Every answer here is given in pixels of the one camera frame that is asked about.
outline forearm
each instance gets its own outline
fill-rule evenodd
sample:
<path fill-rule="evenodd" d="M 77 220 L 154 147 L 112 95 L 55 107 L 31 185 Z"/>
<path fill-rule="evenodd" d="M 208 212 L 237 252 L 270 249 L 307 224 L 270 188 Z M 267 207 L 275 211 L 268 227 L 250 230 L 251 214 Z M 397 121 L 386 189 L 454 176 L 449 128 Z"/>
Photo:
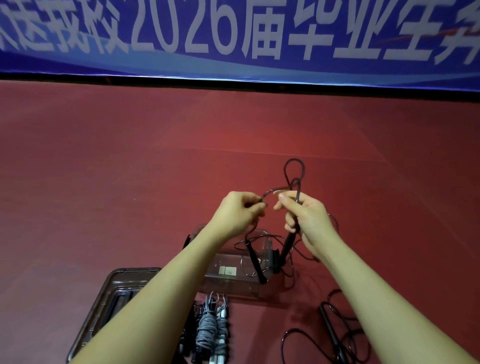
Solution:
<path fill-rule="evenodd" d="M 383 363 L 476 363 L 340 239 L 323 261 Z"/>
<path fill-rule="evenodd" d="M 79 352 L 74 363 L 170 363 L 198 287 L 223 240 L 207 226 Z"/>

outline hand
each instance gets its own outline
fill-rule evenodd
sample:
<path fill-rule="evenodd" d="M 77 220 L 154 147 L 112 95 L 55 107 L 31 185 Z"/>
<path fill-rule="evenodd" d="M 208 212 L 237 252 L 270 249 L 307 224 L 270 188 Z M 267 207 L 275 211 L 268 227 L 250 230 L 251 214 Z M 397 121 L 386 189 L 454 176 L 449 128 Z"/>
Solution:
<path fill-rule="evenodd" d="M 261 201 L 253 192 L 230 192 L 207 226 L 226 242 L 265 216 L 266 203 Z"/>
<path fill-rule="evenodd" d="M 320 201 L 300 193 L 299 204 L 297 204 L 294 200 L 296 196 L 297 191 L 281 192 L 273 209 L 288 210 L 285 215 L 285 230 L 288 232 L 295 232 L 293 216 L 297 217 L 303 243 L 310 253 L 324 261 L 327 247 L 342 240 L 335 231 L 325 206 Z"/>

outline person's left arm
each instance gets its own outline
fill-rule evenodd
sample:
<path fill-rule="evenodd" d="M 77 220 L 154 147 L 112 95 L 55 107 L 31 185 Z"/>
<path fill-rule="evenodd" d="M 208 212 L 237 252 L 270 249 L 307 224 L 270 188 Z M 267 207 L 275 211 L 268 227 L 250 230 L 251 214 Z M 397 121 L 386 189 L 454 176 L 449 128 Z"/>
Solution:
<path fill-rule="evenodd" d="M 261 200 L 250 192 L 230 192 L 198 236 L 71 363 L 169 364 L 210 261 L 224 243 L 264 215 Z"/>

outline person's right hand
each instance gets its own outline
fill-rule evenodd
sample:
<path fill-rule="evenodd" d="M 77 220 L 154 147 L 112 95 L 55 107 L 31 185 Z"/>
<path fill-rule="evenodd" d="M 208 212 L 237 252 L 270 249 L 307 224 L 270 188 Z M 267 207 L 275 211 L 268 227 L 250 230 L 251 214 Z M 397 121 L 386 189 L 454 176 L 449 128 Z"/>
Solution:
<path fill-rule="evenodd" d="M 295 232 L 297 217 L 300 225 L 300 235 L 307 249 L 320 260 L 325 258 L 325 250 L 333 244 L 342 243 L 341 238 L 335 231 L 325 206 L 318 200 L 300 193 L 299 203 L 294 198 L 297 191 L 283 191 L 278 195 L 278 202 L 274 210 L 286 208 L 285 230 Z"/>

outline person's right arm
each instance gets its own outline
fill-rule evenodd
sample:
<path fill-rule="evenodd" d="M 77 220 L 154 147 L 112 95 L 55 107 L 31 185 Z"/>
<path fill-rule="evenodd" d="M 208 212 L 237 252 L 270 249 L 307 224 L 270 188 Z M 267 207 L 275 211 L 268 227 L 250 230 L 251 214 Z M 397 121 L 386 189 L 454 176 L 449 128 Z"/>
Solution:
<path fill-rule="evenodd" d="M 382 363 L 478 363 L 376 274 L 340 238 L 323 204 L 296 191 L 274 206 L 286 208 L 285 229 L 297 216 L 302 240 L 333 275 Z"/>

